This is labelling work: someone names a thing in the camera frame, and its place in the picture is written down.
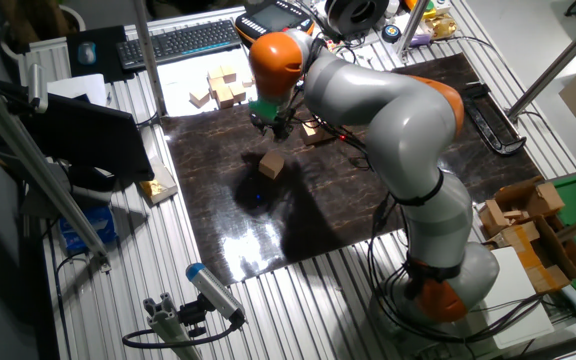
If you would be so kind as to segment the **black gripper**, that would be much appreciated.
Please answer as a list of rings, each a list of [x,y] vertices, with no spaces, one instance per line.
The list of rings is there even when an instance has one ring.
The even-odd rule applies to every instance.
[[[265,136],[266,133],[271,130],[275,134],[276,142],[287,140],[294,129],[294,126],[287,118],[275,117],[269,120],[260,114],[251,113],[250,120],[251,124],[259,130],[262,136]]]

